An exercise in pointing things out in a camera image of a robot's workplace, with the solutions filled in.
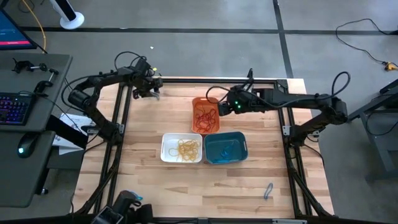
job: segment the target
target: computer monitor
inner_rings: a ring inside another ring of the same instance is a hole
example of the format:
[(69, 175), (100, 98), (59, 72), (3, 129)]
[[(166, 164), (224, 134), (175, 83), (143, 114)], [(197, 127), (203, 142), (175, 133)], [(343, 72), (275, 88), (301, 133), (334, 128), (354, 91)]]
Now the computer monitor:
[(17, 24), (0, 9), (0, 50), (36, 49), (31, 40)]

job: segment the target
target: blue bowl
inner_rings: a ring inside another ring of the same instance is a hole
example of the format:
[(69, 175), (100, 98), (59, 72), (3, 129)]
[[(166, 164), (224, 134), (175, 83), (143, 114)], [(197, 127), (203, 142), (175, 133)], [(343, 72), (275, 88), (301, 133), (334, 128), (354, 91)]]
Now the blue bowl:
[(241, 132), (208, 134), (204, 146), (206, 159), (211, 164), (227, 164), (248, 158), (246, 139)]

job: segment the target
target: white square container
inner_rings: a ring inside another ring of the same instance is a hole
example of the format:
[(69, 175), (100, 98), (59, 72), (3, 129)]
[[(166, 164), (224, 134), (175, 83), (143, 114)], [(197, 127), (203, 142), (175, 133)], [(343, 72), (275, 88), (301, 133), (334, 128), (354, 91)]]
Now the white square container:
[[(196, 140), (199, 141), (198, 158), (195, 161), (184, 161), (181, 156), (171, 156), (169, 149), (178, 148), (178, 140)], [(203, 151), (203, 139), (200, 134), (188, 134), (188, 133), (167, 133), (162, 138), (162, 151), (160, 152), (160, 158), (164, 162), (181, 162), (181, 163), (198, 163), (201, 161)]]

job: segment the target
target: rgb keyboard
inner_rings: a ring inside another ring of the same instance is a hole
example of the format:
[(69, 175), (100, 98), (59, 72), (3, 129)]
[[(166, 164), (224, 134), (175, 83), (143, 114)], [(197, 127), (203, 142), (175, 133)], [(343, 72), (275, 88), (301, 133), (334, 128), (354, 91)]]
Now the rgb keyboard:
[(0, 93), (0, 125), (25, 125), (34, 102), (34, 95)]

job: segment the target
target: paper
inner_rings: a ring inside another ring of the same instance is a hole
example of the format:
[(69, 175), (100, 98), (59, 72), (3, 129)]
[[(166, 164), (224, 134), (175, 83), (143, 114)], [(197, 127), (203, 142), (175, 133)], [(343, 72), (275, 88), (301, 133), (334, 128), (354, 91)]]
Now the paper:
[[(87, 135), (82, 129), (82, 126), (94, 126), (95, 123), (87, 118), (86, 116), (79, 116), (79, 115), (74, 115), (74, 114), (67, 114), (68, 116), (66, 116), (65, 114), (61, 114), (60, 120), (63, 121), (65, 124), (69, 125), (70, 127), (72, 127), (75, 130), (80, 130), (83, 134)], [(63, 155), (69, 152), (75, 152), (75, 151), (79, 151), (79, 150), (83, 150), (82, 148), (76, 146), (74, 143), (67, 141), (64, 138), (61, 138), (60, 136), (55, 136), (55, 139), (52, 143), (53, 146), (59, 146), (60, 150), (59, 150), (59, 154)]]

